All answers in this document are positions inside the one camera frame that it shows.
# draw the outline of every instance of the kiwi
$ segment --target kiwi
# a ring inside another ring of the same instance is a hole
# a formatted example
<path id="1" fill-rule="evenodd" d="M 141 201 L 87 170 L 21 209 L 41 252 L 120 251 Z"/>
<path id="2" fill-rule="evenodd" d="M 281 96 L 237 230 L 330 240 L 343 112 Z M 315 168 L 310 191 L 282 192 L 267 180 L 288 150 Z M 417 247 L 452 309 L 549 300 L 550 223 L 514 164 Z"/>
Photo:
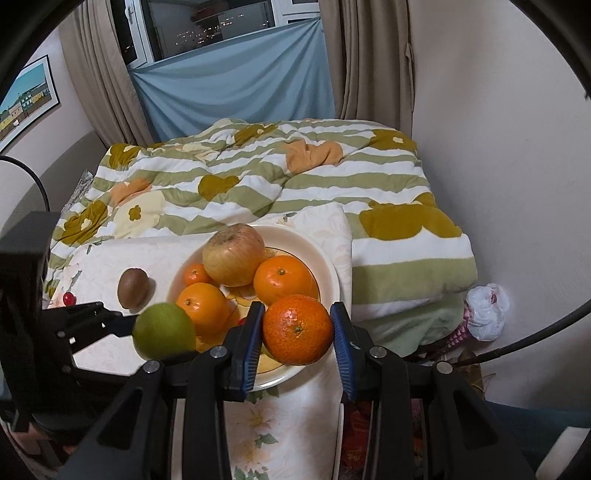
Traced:
<path id="1" fill-rule="evenodd" d="M 148 274 L 141 268 L 128 268 L 119 279 L 117 298 L 124 309 L 133 309 L 142 303 L 149 289 Z"/>

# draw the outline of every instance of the white plastic bag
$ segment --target white plastic bag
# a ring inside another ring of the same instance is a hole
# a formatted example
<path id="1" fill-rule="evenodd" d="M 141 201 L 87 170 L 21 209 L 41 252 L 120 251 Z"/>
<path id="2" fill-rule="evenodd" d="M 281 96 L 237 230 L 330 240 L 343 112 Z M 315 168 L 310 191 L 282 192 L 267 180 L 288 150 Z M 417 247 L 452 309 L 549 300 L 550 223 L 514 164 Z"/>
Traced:
<path id="1" fill-rule="evenodd" d="M 479 342 L 492 342 L 499 338 L 509 310 L 509 297 L 501 286 L 489 283 L 486 287 L 471 289 L 466 302 L 473 312 L 468 331 Z"/>

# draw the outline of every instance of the cable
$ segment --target cable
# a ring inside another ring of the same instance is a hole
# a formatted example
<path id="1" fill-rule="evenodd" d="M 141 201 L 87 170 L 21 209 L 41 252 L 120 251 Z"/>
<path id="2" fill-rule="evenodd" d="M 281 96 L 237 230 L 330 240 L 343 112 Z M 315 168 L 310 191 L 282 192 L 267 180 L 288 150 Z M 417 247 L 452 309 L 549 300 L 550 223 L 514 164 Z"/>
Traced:
<path id="1" fill-rule="evenodd" d="M 494 360 L 495 358 L 499 358 L 509 353 L 516 352 L 517 350 L 521 350 L 530 345 L 533 345 L 534 343 L 538 343 L 544 339 L 547 339 L 555 333 L 561 332 L 565 328 L 568 328 L 572 324 L 578 322 L 580 319 L 585 318 L 587 315 L 589 315 L 589 313 L 591 313 L 591 300 L 588 300 L 575 311 L 570 312 L 567 316 L 554 322 L 552 325 L 549 325 L 546 328 L 541 329 L 539 332 L 535 332 L 532 335 L 522 338 L 521 340 L 518 340 L 517 342 L 514 342 L 510 345 L 504 346 L 502 348 L 497 348 L 496 350 L 492 350 L 487 353 L 482 353 L 474 358 L 463 360 L 461 362 L 456 362 L 452 365 L 454 367 L 463 367 L 465 365 L 481 364 L 483 362 Z"/>
<path id="2" fill-rule="evenodd" d="M 21 162 L 20 160 L 17 160 L 16 158 L 7 157 L 6 155 L 0 155 L 0 161 L 12 163 L 13 165 L 16 165 L 17 167 L 21 167 L 24 171 L 26 171 L 31 176 L 31 178 L 37 184 L 37 187 L 39 187 L 39 191 L 41 192 L 41 196 L 43 197 L 43 203 L 45 204 L 45 210 L 49 212 L 50 208 L 49 208 L 49 198 L 47 197 L 47 192 L 45 191 L 45 188 L 43 187 L 43 184 L 41 183 L 41 180 L 39 179 L 39 177 L 37 175 L 35 175 L 35 172 L 33 172 L 23 162 Z"/>

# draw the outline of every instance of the wall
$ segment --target wall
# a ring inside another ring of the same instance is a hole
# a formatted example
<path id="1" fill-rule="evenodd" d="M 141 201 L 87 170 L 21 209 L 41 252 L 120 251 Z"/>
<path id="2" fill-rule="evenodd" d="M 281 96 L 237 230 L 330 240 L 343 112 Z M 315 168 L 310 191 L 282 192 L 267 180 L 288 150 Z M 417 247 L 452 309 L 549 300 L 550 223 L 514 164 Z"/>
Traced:
<path id="1" fill-rule="evenodd" d="M 440 206 L 472 239 L 479 282 L 511 296 L 491 348 L 549 325 L 591 292 L 591 102 L 508 0 L 410 0 L 414 133 Z M 591 406 L 591 318 L 484 364 L 487 398 Z"/>
<path id="2" fill-rule="evenodd" d="M 60 105 L 42 116 L 2 153 L 31 167 L 41 177 L 52 209 L 60 210 L 84 169 L 94 173 L 106 149 L 76 96 L 57 30 L 42 43 L 31 61 L 44 55 L 49 55 Z M 59 171 L 54 171 L 56 166 L 60 167 Z M 0 230 L 5 231 L 32 209 L 43 209 L 33 181 L 18 167 L 0 163 L 0 186 Z"/>

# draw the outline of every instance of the framed poster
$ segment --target framed poster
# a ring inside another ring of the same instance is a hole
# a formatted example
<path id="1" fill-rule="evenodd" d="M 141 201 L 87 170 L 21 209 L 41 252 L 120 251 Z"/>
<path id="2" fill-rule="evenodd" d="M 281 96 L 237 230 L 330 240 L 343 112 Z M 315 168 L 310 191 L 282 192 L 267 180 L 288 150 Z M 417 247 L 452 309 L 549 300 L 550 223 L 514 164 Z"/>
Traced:
<path id="1" fill-rule="evenodd" d="M 59 103 L 49 57 L 44 56 L 24 67 L 0 105 L 0 152 Z"/>

